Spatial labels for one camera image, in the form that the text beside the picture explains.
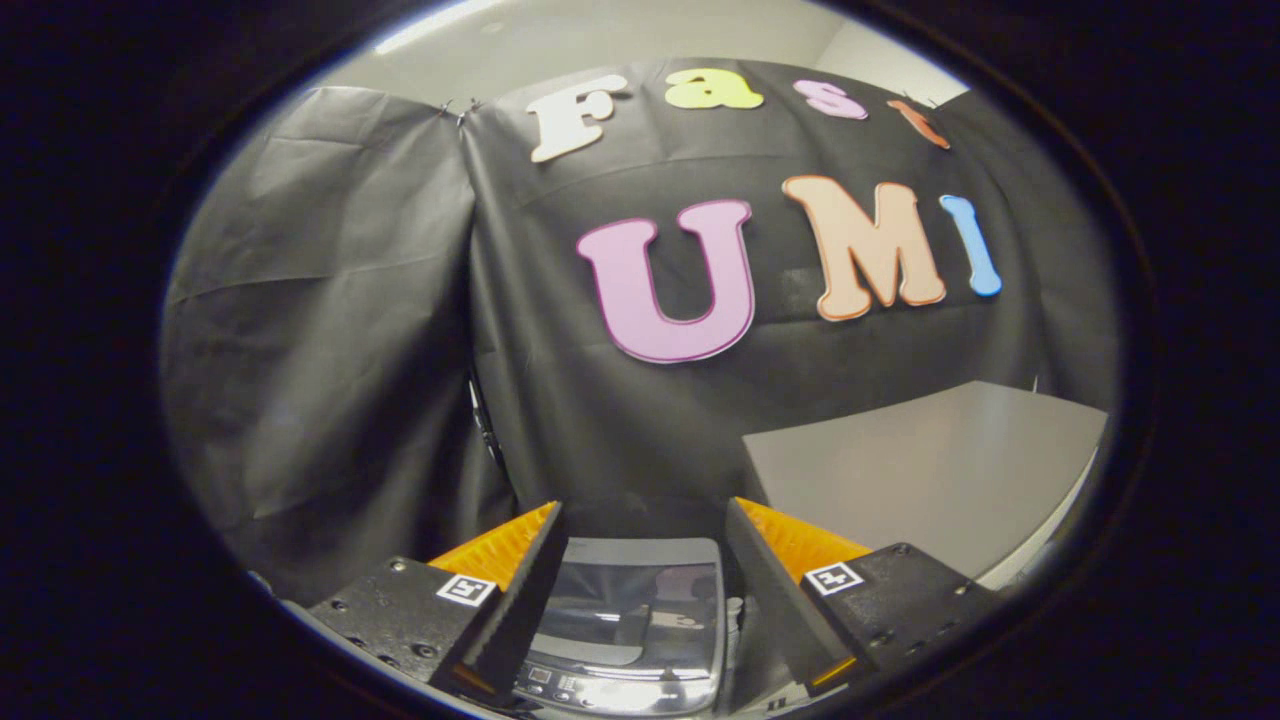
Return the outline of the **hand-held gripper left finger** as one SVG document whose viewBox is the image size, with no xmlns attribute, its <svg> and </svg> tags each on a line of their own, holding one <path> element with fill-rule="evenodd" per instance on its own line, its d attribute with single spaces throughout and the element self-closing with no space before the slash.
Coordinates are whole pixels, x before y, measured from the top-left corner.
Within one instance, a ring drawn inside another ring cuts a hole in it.
<svg viewBox="0 0 1280 720">
<path fill-rule="evenodd" d="M 305 611 L 357 664 L 443 706 L 509 706 L 567 533 L 549 502 L 429 561 L 394 556 Z"/>
</svg>

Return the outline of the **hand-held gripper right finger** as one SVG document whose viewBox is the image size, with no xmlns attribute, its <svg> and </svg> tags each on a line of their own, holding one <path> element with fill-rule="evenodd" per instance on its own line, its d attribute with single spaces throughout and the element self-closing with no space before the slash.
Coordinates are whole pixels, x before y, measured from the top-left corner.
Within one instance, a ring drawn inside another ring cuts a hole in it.
<svg viewBox="0 0 1280 720">
<path fill-rule="evenodd" d="M 914 544 L 869 550 L 746 498 L 728 501 L 724 534 L 765 638 L 813 698 L 901 691 L 1001 606 Z"/>
</svg>

